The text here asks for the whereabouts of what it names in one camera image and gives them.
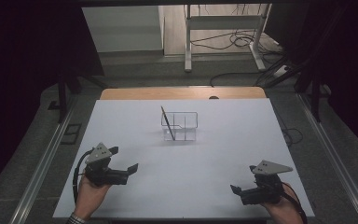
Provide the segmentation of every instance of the hand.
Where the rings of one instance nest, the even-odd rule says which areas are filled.
[[[83,220],[89,220],[92,213],[95,212],[103,202],[110,187],[111,185],[96,187],[83,175],[79,184],[79,192],[74,211],[75,216]]]
[[[282,184],[282,186],[284,192],[297,201],[296,194],[286,185]],[[283,197],[278,203],[262,203],[261,205],[267,209],[276,224],[303,224],[295,206]]]

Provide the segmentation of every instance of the white table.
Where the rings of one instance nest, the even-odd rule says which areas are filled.
[[[167,112],[198,112],[197,141],[164,141],[161,105]],[[100,142],[119,147],[110,168],[126,170],[135,163],[139,168],[127,185],[110,189],[93,217],[269,218],[260,205],[243,206],[230,188],[255,188],[249,166],[262,160],[294,168],[279,176],[314,217],[269,99],[97,101],[54,217],[73,212],[72,172]]]

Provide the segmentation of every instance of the wire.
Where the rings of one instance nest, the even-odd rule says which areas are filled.
[[[276,53],[276,54],[285,54],[284,51],[275,51],[275,50],[270,50],[270,49],[267,49],[266,47],[264,47],[260,42],[258,43],[258,49],[263,52],[263,53]]]
[[[245,8],[246,8],[246,4],[243,4],[241,15],[243,15]],[[257,14],[259,14],[260,8],[261,8],[261,4],[259,5]],[[237,4],[237,7],[234,9],[234,11],[231,12],[231,15],[234,14],[235,11],[237,11],[237,15],[238,15],[239,11],[240,11],[240,4]],[[185,21],[186,21],[185,5],[184,5],[184,15],[185,15]],[[245,32],[247,32],[246,30],[243,30],[243,31],[236,30],[235,32],[231,32],[231,33],[224,34],[224,35],[215,35],[215,36],[211,36],[211,37],[207,37],[207,38],[203,38],[203,39],[190,40],[190,43],[192,45],[194,45],[194,46],[204,47],[204,48],[207,48],[207,49],[219,49],[219,50],[221,50],[221,49],[228,49],[231,46],[236,46],[238,48],[243,48],[243,47],[249,46],[251,44],[251,42],[254,41],[255,30],[253,30],[253,31],[254,31],[253,35],[247,35],[245,33]],[[196,44],[196,42],[199,42],[199,41],[209,40],[209,39],[213,39],[213,38],[217,38],[217,37],[221,37],[221,36],[226,36],[226,35],[230,35],[229,41],[231,42],[231,44],[229,44],[229,45],[227,45],[225,47],[222,47],[222,48],[212,47],[212,46],[203,45],[203,44]]]
[[[81,156],[79,162],[77,163],[77,167],[75,168],[75,171],[74,171],[74,178],[72,179],[72,187],[73,187],[73,192],[74,192],[75,204],[77,202],[77,194],[78,194],[78,192],[77,192],[77,179],[80,176],[80,174],[79,174],[80,164],[81,164],[81,162],[84,160],[84,158],[86,156],[91,154],[92,150],[87,151],[86,153],[83,154],[83,156]]]
[[[300,143],[300,142],[303,140],[303,138],[304,138],[303,133],[302,133],[299,129],[295,129],[295,128],[290,128],[290,129],[289,129],[289,128],[287,128],[287,126],[286,126],[286,124],[284,123],[284,120],[283,120],[281,114],[278,112],[277,107],[272,103],[272,101],[271,101],[271,105],[272,105],[272,108],[274,109],[275,114],[277,115],[278,119],[281,120],[281,124],[282,124],[282,126],[283,126],[283,128],[281,128],[281,130],[282,130],[283,138],[284,138],[284,140],[285,140],[285,142],[286,142],[286,145],[287,145],[288,147],[290,147],[290,146],[292,146],[293,144],[298,144],[298,143]],[[290,134],[290,132],[292,132],[292,131],[295,131],[295,132],[299,133],[300,138],[299,138],[298,140],[296,140],[296,141],[293,140],[293,136]]]
[[[208,11],[208,9],[206,8],[206,4],[205,4],[205,11],[206,11],[206,13],[208,13],[208,15],[209,15],[209,11]]]
[[[260,13],[261,4],[258,5],[257,15]]]
[[[276,62],[272,62],[269,59],[267,59],[266,56],[268,56],[268,55],[279,55],[279,54],[277,54],[277,53],[262,53],[261,54],[261,57],[262,57],[264,62],[266,62],[266,63],[276,63]]]
[[[258,72],[254,72],[254,73],[223,73],[223,74],[219,74],[214,77],[211,77],[211,79],[209,80],[209,84],[211,85],[211,87],[214,87],[213,81],[219,77],[232,76],[232,75],[251,75],[251,74],[260,74],[260,73],[258,73]]]
[[[186,17],[185,5],[183,5],[183,15],[185,16],[185,25],[187,26],[187,17]]]
[[[267,80],[273,77],[276,70],[282,67],[287,61],[288,57],[286,55],[283,55],[276,63],[274,63],[266,71],[263,72],[263,74],[256,80],[254,86],[263,87],[266,84]]]
[[[288,184],[286,184],[286,183],[283,183],[283,184],[292,190],[292,192],[295,194],[297,200],[295,200],[292,196],[288,195],[286,192],[282,193],[283,198],[287,199],[289,202],[291,202],[293,204],[293,206],[296,208],[297,212],[300,214],[303,223],[307,224],[308,223],[307,216],[305,215],[305,212],[304,212],[303,208],[301,207],[301,202],[298,199],[296,192]]]

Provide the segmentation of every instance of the floor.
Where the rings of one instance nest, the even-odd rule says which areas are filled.
[[[206,10],[209,13],[213,11],[209,6]],[[180,15],[179,11],[177,8],[178,17],[182,17],[183,14]],[[191,73],[184,71],[183,55],[173,50],[170,56],[148,53],[120,55],[105,53],[100,55],[105,77],[96,78],[112,87],[131,88],[210,86],[212,78],[228,73],[229,76],[215,78],[213,84],[253,86],[260,76],[255,73],[257,69],[249,53],[221,55],[216,55],[214,52],[205,53],[206,51],[200,51],[200,54],[193,58]],[[60,198],[63,184],[75,162],[75,155],[86,131],[92,108],[102,92],[96,84],[82,77],[79,80],[83,90],[80,94],[68,92],[68,105],[72,112],[62,124],[57,123],[59,111],[48,109],[51,102],[58,101],[57,86],[46,89],[41,95],[40,107],[32,125],[0,175],[0,223],[65,223],[63,219],[52,218],[52,214]],[[309,223],[356,224],[358,198],[353,198],[353,195],[358,196],[358,193],[348,188],[351,183],[348,183],[348,178],[344,177],[349,177],[355,189],[358,189],[358,139],[335,114],[326,98],[322,98],[320,102],[322,122],[315,125],[306,107],[308,96],[307,94],[299,96],[295,93],[293,89],[295,81],[296,77],[292,77],[273,88],[265,89],[265,92],[274,105],[282,129],[289,132],[291,136],[292,141],[288,141],[288,150],[294,159],[316,215],[309,219]],[[318,125],[322,125],[328,141],[321,138]],[[71,130],[66,129],[67,126],[78,127],[78,137],[71,134]],[[331,146],[336,156],[332,156],[332,151],[329,149]],[[46,170],[38,170],[41,159],[45,158],[48,152],[51,153],[48,154],[50,161],[45,163]],[[338,169],[340,166],[337,162],[344,165],[343,170]],[[23,217],[18,217],[17,214],[23,214]],[[106,222],[106,220],[91,221],[91,223]]]
[[[191,6],[191,16],[241,16],[260,15],[260,8],[265,5],[259,4],[233,4],[233,5],[196,5]],[[178,55],[185,53],[186,45],[186,16],[187,7],[164,6],[162,9],[165,18],[164,26],[164,54]],[[249,40],[246,36],[254,36],[254,30],[193,30],[190,41],[193,54],[202,53],[249,53]],[[260,42],[271,50],[277,50],[276,44],[262,35]]]

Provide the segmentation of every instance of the black cable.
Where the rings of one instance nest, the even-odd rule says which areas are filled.
[[[310,43],[316,38],[316,35],[318,35],[320,32],[320,30],[324,27],[324,24],[321,22],[320,24],[318,24],[316,26],[316,28],[314,29],[314,32],[312,32],[310,35],[308,35],[300,45],[295,46],[293,49],[290,49],[290,51],[286,51],[283,57],[286,57],[287,60],[289,60],[289,55],[291,58],[296,57],[296,55],[303,51],[303,50],[308,50],[310,48]],[[300,72],[302,69],[304,69],[306,67],[306,65],[308,64],[309,59],[305,59],[302,63],[299,63],[298,66],[296,68],[293,68],[291,70],[292,75],[295,75],[296,73]],[[259,87],[271,87],[273,85],[276,85],[275,80],[272,80],[271,82],[267,82],[268,80],[273,78],[273,74],[263,74],[262,75],[263,78],[260,78],[257,80],[257,82],[254,84],[254,86],[259,86]]]
[[[229,41],[231,42],[231,44],[234,44],[238,48],[250,46],[251,42],[254,41],[254,39],[250,35],[242,34],[242,33],[243,33],[243,31],[239,32],[238,30],[235,33],[233,33],[229,38]],[[242,44],[242,45],[238,44],[237,41],[239,41],[239,40],[245,42],[245,44]]]
[[[211,85],[211,87],[214,87],[213,80],[217,79],[218,77],[231,76],[231,75],[251,75],[251,74],[260,74],[260,73],[258,73],[258,72],[254,72],[254,73],[223,73],[223,74],[219,74],[214,77],[211,77],[211,79],[209,80],[209,84]]]
[[[234,43],[231,43],[230,45],[226,46],[226,47],[222,47],[222,48],[215,48],[215,47],[211,47],[211,46],[207,46],[207,45],[199,45],[199,44],[195,44],[192,41],[190,41],[190,43],[194,46],[198,46],[198,47],[204,47],[207,49],[228,49],[229,47],[233,46]]]
[[[206,13],[208,13],[208,15],[209,15],[209,11],[208,11],[208,9],[206,9],[206,4],[205,4],[205,11],[206,11]]]
[[[264,81],[265,85],[266,80],[273,76],[276,70],[278,70],[279,67],[282,67],[287,61],[288,57],[286,55],[283,55],[276,63],[274,63],[266,71],[263,72],[263,74],[256,80],[254,86],[263,87],[261,83]]]
[[[214,39],[214,38],[225,36],[225,35],[235,35],[235,34],[241,34],[241,33],[245,33],[245,32],[249,32],[249,31],[243,30],[243,31],[238,31],[237,33],[230,32],[230,33],[226,33],[223,35],[214,35],[214,36],[210,36],[210,37],[206,37],[206,38],[202,38],[202,39],[192,40],[191,42],[199,42],[199,41],[203,41],[203,40]]]
[[[186,25],[186,27],[187,27],[187,17],[186,17],[185,5],[183,5],[183,15],[185,16],[185,25]]]
[[[234,9],[234,11],[231,12],[231,15],[234,14],[235,11],[237,11],[237,15],[238,15],[239,9],[240,9],[240,4],[237,4],[237,7]]]
[[[273,64],[273,63],[276,63],[276,62],[271,62],[271,61],[267,60],[266,55],[281,55],[281,54],[280,53],[263,53],[262,52],[261,57],[262,57],[263,61],[266,62],[266,63]]]
[[[295,209],[297,210],[297,212],[300,214],[301,216],[301,219],[303,221],[303,224],[307,224],[308,221],[307,221],[307,216],[305,215],[305,212],[303,210],[303,208],[301,207],[301,202],[300,200],[298,199],[298,196],[296,194],[296,192],[292,189],[292,187],[290,187],[288,184],[286,183],[283,183],[285,186],[287,186],[296,196],[296,200],[294,198],[292,198],[290,195],[288,195],[286,192],[284,192],[282,194],[283,198],[287,199],[289,202],[291,202],[294,206],[295,206]]]
[[[264,53],[277,53],[277,54],[285,54],[284,51],[274,51],[274,50],[270,50],[267,49],[266,47],[264,47],[260,42],[258,43],[258,49]]]
[[[78,177],[80,176],[80,174],[79,174],[80,165],[81,165],[81,162],[84,160],[84,158],[86,156],[88,156],[89,154],[91,154],[92,150],[87,151],[86,153],[83,154],[83,156],[81,156],[79,162],[77,163],[77,167],[74,170],[74,178],[72,179],[72,188],[73,188],[73,192],[74,192],[75,204],[77,202],[77,195],[78,195],[77,180],[78,180]]]
[[[260,13],[260,9],[261,9],[261,4],[258,5],[257,15],[258,13]]]
[[[241,15],[243,15],[243,12],[245,12],[245,7],[246,7],[246,4],[243,4],[243,8],[242,8],[242,13],[241,13]]]
[[[281,128],[281,131],[282,131],[282,133],[283,133],[283,138],[285,138],[284,140],[286,141],[286,137],[288,138],[288,141],[286,141],[286,145],[288,146],[288,147],[290,147],[292,144],[297,144],[297,143],[299,143],[299,142],[301,142],[302,140],[303,140],[303,138],[304,138],[304,135],[303,135],[303,133],[299,130],[299,129],[295,129],[295,128],[287,128],[287,126],[286,126],[286,124],[284,123],[284,120],[283,120],[283,118],[282,118],[282,116],[281,116],[281,114],[278,112],[278,109],[277,109],[277,107],[271,102],[271,105],[272,105],[272,108],[274,109],[274,111],[275,111],[275,114],[277,115],[277,117],[278,117],[278,119],[281,121],[281,124],[282,124],[282,126],[283,126],[283,128]],[[296,131],[296,132],[298,132],[299,134],[300,134],[300,139],[299,140],[297,140],[297,141],[294,141],[293,140],[293,136],[289,133],[290,131]]]

